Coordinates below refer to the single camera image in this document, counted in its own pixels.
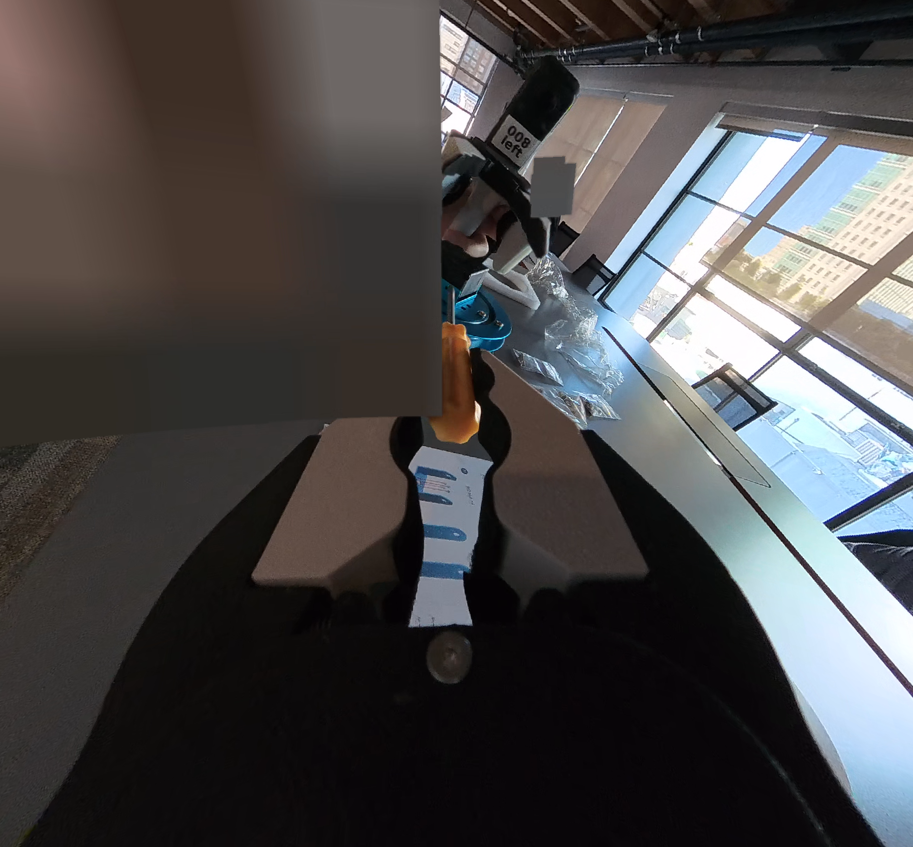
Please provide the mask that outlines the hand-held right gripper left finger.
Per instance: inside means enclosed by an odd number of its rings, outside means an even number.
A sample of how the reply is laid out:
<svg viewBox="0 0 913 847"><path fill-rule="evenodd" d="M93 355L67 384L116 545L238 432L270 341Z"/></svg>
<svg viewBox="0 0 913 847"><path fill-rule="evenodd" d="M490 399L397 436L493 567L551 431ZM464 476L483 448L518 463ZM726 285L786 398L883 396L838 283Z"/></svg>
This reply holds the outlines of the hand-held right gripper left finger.
<svg viewBox="0 0 913 847"><path fill-rule="evenodd" d="M326 427L268 540L260 587L372 590L398 581L394 539L409 479L391 444L394 418L336 419Z"/></svg>

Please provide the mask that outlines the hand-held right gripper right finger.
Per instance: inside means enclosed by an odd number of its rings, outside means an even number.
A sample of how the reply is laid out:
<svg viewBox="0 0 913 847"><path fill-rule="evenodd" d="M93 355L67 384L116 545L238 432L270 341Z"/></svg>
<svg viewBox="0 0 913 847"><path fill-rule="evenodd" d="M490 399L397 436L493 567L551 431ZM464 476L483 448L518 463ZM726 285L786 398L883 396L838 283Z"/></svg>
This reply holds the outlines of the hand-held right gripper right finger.
<svg viewBox="0 0 913 847"><path fill-rule="evenodd" d="M579 428L487 352L490 399L506 417L509 449L493 476L506 533L500 576L522 600L583 581L640 580L648 567Z"/></svg>

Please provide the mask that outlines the blue metal robot part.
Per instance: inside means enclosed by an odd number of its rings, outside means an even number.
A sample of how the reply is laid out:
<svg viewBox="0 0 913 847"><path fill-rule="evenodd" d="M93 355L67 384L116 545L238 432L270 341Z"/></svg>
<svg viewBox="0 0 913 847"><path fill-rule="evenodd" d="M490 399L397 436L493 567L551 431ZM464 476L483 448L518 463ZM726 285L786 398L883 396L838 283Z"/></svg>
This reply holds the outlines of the blue metal robot part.
<svg viewBox="0 0 913 847"><path fill-rule="evenodd" d="M511 324L503 307L494 297L479 289L472 295L458 296L445 279L441 280L442 318L466 330L471 350L494 353L500 350L511 332Z"/></svg>

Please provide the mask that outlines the orange handle screwdriver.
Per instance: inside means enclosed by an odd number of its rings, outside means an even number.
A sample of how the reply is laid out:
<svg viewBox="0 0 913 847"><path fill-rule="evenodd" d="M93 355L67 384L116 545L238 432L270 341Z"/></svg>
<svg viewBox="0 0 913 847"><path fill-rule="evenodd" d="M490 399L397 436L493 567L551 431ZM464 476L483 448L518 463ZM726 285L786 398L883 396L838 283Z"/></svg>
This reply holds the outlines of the orange handle screwdriver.
<svg viewBox="0 0 913 847"><path fill-rule="evenodd" d="M439 442L463 444L478 433L481 407L475 398L470 339L456 320L456 289L447 286L442 324L442 413L429 418Z"/></svg>

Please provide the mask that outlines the dark grey desk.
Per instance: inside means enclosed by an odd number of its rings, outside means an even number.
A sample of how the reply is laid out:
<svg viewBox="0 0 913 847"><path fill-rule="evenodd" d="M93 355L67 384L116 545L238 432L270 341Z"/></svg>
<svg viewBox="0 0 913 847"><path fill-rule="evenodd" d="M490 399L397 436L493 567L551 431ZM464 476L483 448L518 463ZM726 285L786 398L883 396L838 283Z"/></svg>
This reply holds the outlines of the dark grey desk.
<svg viewBox="0 0 913 847"><path fill-rule="evenodd" d="M826 730L884 845L911 845L911 616L731 433L730 478L655 393L690 388L612 312L620 420L596 430L706 540ZM70 771L189 554L314 419L127 435L2 603L2 845Z"/></svg>

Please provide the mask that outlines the dark desk cover panel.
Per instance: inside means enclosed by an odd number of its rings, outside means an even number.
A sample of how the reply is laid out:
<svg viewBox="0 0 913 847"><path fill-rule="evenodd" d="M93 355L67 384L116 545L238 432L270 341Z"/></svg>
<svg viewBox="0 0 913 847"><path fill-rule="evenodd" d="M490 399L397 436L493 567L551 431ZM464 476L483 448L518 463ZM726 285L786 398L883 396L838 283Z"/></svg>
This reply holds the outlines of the dark desk cover panel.
<svg viewBox="0 0 913 847"><path fill-rule="evenodd" d="M770 481L742 453L734 440L734 433L719 420L713 410L706 404L699 403L697 397L663 371L648 366L641 366L641 370L645 379L655 387L659 396L684 422L722 471L743 484L771 488Z"/></svg>

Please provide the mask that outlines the person's left hand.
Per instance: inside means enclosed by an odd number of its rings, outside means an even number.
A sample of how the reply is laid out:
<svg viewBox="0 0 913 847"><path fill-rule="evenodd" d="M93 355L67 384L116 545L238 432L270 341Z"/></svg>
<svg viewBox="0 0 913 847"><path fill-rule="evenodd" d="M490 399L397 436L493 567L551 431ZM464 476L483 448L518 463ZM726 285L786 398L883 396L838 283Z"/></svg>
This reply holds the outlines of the person's left hand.
<svg viewBox="0 0 913 847"><path fill-rule="evenodd" d="M458 244L473 259L484 259L490 254L489 244L496 240L497 225L508 212L508 207L493 209L470 235L458 237Z"/></svg>

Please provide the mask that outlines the gridded end window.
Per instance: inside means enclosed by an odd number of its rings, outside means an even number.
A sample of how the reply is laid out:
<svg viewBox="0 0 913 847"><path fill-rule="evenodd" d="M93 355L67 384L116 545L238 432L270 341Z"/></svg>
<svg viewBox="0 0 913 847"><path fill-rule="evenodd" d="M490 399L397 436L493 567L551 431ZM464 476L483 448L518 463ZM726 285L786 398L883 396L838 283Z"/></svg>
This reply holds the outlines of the gridded end window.
<svg viewBox="0 0 913 847"><path fill-rule="evenodd" d="M441 140L450 131L467 134L496 69L496 55L444 15L440 33Z"/></svg>

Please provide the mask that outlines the small clear parts bags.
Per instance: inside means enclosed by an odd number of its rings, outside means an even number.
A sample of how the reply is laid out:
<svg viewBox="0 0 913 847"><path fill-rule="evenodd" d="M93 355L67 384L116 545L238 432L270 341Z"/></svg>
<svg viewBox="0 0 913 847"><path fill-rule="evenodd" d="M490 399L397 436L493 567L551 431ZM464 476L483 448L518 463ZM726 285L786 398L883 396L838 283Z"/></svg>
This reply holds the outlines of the small clear parts bags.
<svg viewBox="0 0 913 847"><path fill-rule="evenodd" d="M511 350L510 355L522 370L545 381L544 385L533 385L533 389L578 428L586 430L590 419L620 419L604 395L566 390L561 375L552 363L516 349Z"/></svg>

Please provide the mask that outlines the crumpled clear plastic bag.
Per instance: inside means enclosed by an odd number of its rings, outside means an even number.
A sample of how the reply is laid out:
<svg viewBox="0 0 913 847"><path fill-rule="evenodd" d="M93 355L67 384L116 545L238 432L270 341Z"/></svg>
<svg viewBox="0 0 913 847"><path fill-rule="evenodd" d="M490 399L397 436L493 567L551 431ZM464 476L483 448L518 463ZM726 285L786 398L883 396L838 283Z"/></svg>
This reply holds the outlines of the crumpled clear plastic bag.
<svg viewBox="0 0 913 847"><path fill-rule="evenodd" d="M597 314L571 295L553 253L535 262L529 280L542 300L550 298L563 309L558 320L544 330L546 348L560 353L602 392L612 393L622 384L623 374L612 360L604 333L597 328Z"/></svg>

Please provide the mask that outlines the blue printed instruction manual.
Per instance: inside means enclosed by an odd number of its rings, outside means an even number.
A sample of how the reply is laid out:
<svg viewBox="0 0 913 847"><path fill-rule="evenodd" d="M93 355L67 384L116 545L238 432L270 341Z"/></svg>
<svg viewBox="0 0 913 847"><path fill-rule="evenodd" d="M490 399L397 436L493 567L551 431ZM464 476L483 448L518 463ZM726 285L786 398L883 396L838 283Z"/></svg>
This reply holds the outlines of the blue printed instruction manual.
<svg viewBox="0 0 913 847"><path fill-rule="evenodd" d="M475 546L485 478L492 465L480 445L454 450L425 444L409 469L423 530L417 591L409 626L470 626L464 577Z"/></svg>

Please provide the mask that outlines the black ceiling pipe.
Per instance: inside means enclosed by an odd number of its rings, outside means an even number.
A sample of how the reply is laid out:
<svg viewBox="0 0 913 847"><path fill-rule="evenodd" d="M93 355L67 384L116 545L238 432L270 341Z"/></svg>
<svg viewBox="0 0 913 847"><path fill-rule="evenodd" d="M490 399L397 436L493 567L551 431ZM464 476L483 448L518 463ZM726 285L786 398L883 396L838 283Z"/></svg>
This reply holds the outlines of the black ceiling pipe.
<svg viewBox="0 0 913 847"><path fill-rule="evenodd" d="M873 0L853 8L768 15L705 24L658 36L522 51L518 65L553 57L565 65L615 58L684 56L732 50L910 39L912 0Z"/></svg>

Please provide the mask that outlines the large side window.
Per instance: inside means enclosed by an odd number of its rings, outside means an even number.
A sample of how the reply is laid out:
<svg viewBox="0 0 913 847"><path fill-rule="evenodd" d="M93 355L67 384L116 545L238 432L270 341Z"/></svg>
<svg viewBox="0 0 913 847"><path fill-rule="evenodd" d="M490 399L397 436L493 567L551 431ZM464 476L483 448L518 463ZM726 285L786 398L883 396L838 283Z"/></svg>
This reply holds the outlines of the large side window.
<svg viewBox="0 0 913 847"><path fill-rule="evenodd" d="M733 366L738 430L836 533L910 529L911 138L726 115L600 301L693 387Z"/></svg>

